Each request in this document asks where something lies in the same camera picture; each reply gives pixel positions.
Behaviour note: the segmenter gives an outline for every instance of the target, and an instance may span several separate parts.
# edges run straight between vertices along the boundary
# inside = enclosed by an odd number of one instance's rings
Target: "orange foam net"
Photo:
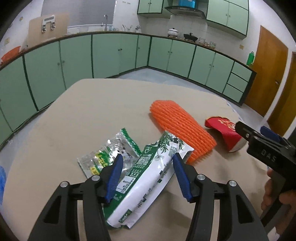
[[[169,131],[194,148],[187,163],[194,162],[216,146],[214,138],[181,106],[172,100],[156,100],[150,112],[164,130]]]

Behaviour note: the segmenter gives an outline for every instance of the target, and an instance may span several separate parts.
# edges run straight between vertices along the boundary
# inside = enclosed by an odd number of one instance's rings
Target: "table surface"
[[[102,146],[125,127],[141,149],[161,136],[150,118],[154,100],[171,99],[204,126],[210,116],[223,116],[232,122],[238,114],[227,101],[214,94],[181,86],[123,79],[85,79],[64,92],[40,117],[24,141],[11,166],[5,186],[3,216],[20,241],[27,240],[44,205],[62,181],[71,184],[86,180],[77,157]],[[268,180],[266,165],[240,151],[228,153],[221,135],[213,151],[195,163],[199,173],[212,181],[236,180],[258,214]],[[86,240],[83,210],[78,203],[80,239]],[[182,197],[174,175],[142,218],[130,229],[110,230],[112,240],[185,240],[194,204]],[[218,232],[219,205],[211,240]]]

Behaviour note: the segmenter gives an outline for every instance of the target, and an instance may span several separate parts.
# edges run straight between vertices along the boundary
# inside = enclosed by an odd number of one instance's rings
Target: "range hood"
[[[165,9],[170,11],[174,15],[195,16],[195,17],[205,19],[205,13],[196,8],[184,7],[184,6],[171,6],[171,7],[166,7]]]

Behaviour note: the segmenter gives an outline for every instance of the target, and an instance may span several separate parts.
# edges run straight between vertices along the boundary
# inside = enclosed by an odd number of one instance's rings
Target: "gray floor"
[[[191,82],[188,82],[186,80],[171,76],[169,74],[165,74],[156,70],[152,69],[141,69],[137,70],[125,75],[122,75],[119,77],[120,79],[132,79],[132,80],[142,80],[142,81],[149,81],[154,83],[162,83],[167,85],[179,85],[195,90],[210,92],[209,90],[206,90],[198,85],[195,85]],[[260,127],[262,125],[267,125],[266,122],[264,122],[263,117],[260,116],[257,112],[252,110],[247,105],[244,105],[242,107],[238,107],[232,103],[229,103],[229,105],[233,108],[234,111],[236,111],[241,119],[252,128],[259,131]],[[9,143],[0,151],[0,166],[2,166],[6,173],[6,178],[8,176],[10,167],[12,165],[12,162],[15,158],[15,155],[19,148],[21,147],[23,141],[27,138],[28,133],[33,128],[36,121],[40,118],[38,116],[34,120],[32,120],[27,126],[25,126],[19,133],[17,133],[10,141]]]

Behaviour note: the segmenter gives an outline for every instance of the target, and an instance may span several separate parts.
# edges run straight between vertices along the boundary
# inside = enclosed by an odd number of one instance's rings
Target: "human hand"
[[[269,169],[267,171],[267,175],[271,178],[273,170]],[[265,184],[265,194],[263,196],[263,202],[261,203],[261,209],[264,211],[268,206],[270,206],[273,201],[276,199],[272,194],[272,180],[269,179]],[[285,216],[281,219],[281,221],[276,225],[276,232],[279,235],[285,231],[290,221],[292,220],[295,212],[296,212],[296,191],[290,190],[285,193],[280,194],[279,200],[282,204],[289,204],[291,207],[286,212]]]

